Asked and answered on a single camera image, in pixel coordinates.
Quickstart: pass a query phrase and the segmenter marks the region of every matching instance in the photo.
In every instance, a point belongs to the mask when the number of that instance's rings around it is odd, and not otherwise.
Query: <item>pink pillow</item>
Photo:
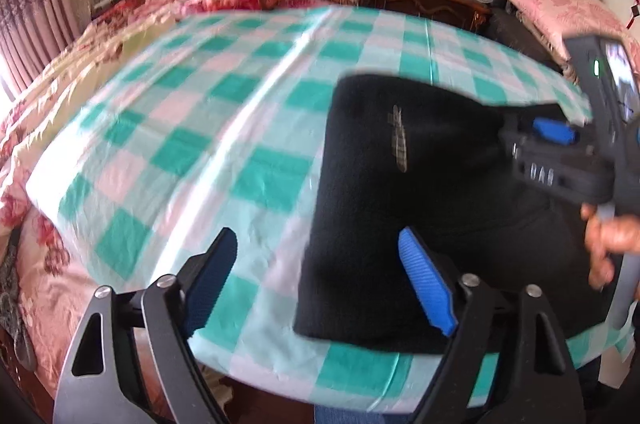
[[[598,0],[509,0],[548,39],[558,54],[569,60],[562,38],[602,34],[621,39],[636,73],[640,70],[640,42],[616,15]]]

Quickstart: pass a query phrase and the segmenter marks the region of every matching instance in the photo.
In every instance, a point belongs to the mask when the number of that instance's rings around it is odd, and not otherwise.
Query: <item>teal and white checkered cloth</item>
[[[92,277],[118,291],[177,272],[231,227],[238,261],[190,341],[196,358],[315,404],[409,412],[439,356],[307,340],[291,328],[326,114],[336,82],[354,71],[400,74],[487,104],[557,101],[574,121],[589,114],[558,74],[427,20],[347,7],[196,16],[82,108],[28,193]],[[628,331],[601,325],[571,339],[575,363],[628,345]],[[486,358],[474,400],[486,396],[495,362]]]

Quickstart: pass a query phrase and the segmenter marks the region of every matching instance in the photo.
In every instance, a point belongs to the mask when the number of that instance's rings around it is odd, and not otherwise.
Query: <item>bed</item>
[[[144,287],[226,226],[239,258],[190,341],[198,360],[313,404],[415,407],[439,356],[291,330],[337,79],[389,71],[488,104],[556,100],[572,120],[589,110],[577,88],[508,47],[355,2],[125,0],[20,98],[2,128],[0,234],[22,225],[20,310],[51,394],[96,285]],[[574,337],[575,363],[629,346],[629,327]]]

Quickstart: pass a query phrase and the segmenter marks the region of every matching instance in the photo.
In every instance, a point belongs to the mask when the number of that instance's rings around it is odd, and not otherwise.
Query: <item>finger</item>
[[[589,272],[589,285],[595,290],[600,290],[605,285],[604,281],[602,281],[600,275],[595,270],[591,270]]]
[[[613,281],[615,269],[613,263],[609,259],[594,259],[591,258],[591,271],[589,274],[590,283],[592,286],[600,288],[604,285],[608,285]]]
[[[594,216],[587,222],[584,232],[584,245],[591,254],[595,254],[600,259],[604,259],[607,250],[602,244],[602,222]]]
[[[588,203],[584,203],[580,208],[580,216],[583,220],[588,220],[591,216],[596,214],[596,208],[593,205],[589,205]]]
[[[640,252],[640,222],[635,216],[620,216],[603,221],[599,235],[595,234],[594,228],[592,231],[594,234],[591,235],[590,243],[594,249],[604,247],[607,251],[615,253]]]

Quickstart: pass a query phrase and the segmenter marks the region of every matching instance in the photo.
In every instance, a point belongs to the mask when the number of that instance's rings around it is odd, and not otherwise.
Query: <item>screen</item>
[[[618,92],[620,115],[623,121],[629,122],[640,113],[640,94],[631,63],[626,56],[625,47],[620,42],[608,42],[605,51]]]

